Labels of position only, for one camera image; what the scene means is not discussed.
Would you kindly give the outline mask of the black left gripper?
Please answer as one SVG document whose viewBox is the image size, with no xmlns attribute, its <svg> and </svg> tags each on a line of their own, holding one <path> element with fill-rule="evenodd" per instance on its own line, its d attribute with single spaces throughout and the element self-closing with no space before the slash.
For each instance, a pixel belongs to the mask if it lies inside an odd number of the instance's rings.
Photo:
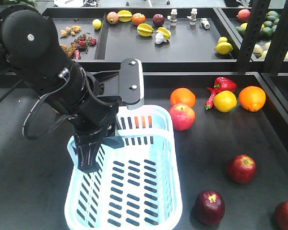
<svg viewBox="0 0 288 230">
<path fill-rule="evenodd" d="M 113 136 L 116 126 L 116 114 L 119 103 L 102 101 L 99 98 L 87 97 L 73 113 L 71 123 L 74 125 L 73 135 L 77 168 L 84 173 L 94 173 L 100 169 L 96 156 L 101 143 L 111 148 L 123 148 L 121 136 Z"/>
</svg>

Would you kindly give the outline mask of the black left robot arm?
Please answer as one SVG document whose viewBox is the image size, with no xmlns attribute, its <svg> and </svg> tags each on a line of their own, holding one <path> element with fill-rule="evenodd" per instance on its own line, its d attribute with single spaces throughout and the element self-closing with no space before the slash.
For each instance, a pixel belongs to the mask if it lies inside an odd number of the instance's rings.
<svg viewBox="0 0 288 230">
<path fill-rule="evenodd" d="M 102 139 L 112 134 L 118 101 L 104 96 L 104 84 L 63 51 L 54 22 L 32 7 L 0 5 L 0 76 L 9 71 L 39 95 L 24 122 L 23 135 L 41 138 L 69 120 L 75 129 L 78 169 L 97 172 L 96 155 Z M 43 103 L 60 118 L 48 129 L 30 134 L 29 126 Z"/>
</svg>

